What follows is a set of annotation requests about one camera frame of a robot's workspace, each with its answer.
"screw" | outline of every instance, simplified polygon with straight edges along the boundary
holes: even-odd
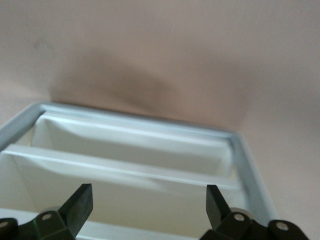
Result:
[[[288,231],[289,230],[288,225],[285,224],[284,222],[278,221],[275,225],[278,227],[278,229],[281,229],[283,231]]]
[[[234,216],[235,220],[238,220],[238,221],[244,221],[245,220],[245,217],[239,213],[236,213]]]
[[[8,222],[7,221],[3,221],[3,222],[0,223],[0,228],[4,228],[7,225],[8,225]]]
[[[51,214],[46,214],[42,216],[42,220],[47,220],[47,219],[50,219],[51,217],[52,217]]]

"beige wall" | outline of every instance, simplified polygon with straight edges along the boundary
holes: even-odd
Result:
[[[0,123],[52,100],[236,130],[320,235],[320,3],[0,2]]]

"white tray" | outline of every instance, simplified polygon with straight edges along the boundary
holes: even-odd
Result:
[[[77,239],[198,239],[206,186],[261,224],[276,217],[235,133],[59,104],[32,105],[0,130],[0,217],[27,222],[92,183]]]

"metal screw head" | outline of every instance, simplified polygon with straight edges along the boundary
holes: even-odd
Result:
[[[42,216],[42,220],[47,220],[51,218],[51,214],[46,214]]]
[[[239,214],[239,213],[236,213],[233,217],[234,217],[235,220],[237,220],[237,221],[241,221],[241,222],[242,222],[242,221],[245,220],[245,217],[244,217],[243,215]]]
[[[3,221],[3,222],[0,223],[0,228],[4,228],[7,225],[8,225],[8,222],[7,221]]]
[[[281,230],[283,230],[283,231],[288,231],[288,230],[289,230],[288,225],[285,224],[285,223],[282,222],[282,221],[278,221],[275,225],[277,226],[278,229],[281,229]]]

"black plastic part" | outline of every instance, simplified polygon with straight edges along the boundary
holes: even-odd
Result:
[[[242,216],[243,220],[237,220],[236,215]],[[241,240],[250,227],[251,220],[248,216],[240,212],[232,212],[224,218],[216,231],[233,240]]]
[[[222,220],[231,213],[231,210],[216,185],[206,187],[206,213],[208,215],[211,227],[215,230]]]
[[[206,212],[212,229],[200,240],[308,240],[289,221],[273,220],[265,227],[242,212],[231,212],[216,185],[207,186]]]
[[[282,230],[277,227],[277,223],[282,223],[287,226],[287,230]],[[307,236],[302,232],[302,230],[295,224],[285,220],[272,220],[268,224],[269,230],[279,239],[279,240],[307,240]]]
[[[73,237],[79,233],[94,207],[92,185],[82,184],[58,210]]]
[[[14,218],[0,219],[0,240],[75,240],[92,210],[92,185],[82,184],[58,211],[40,213],[20,226]]]

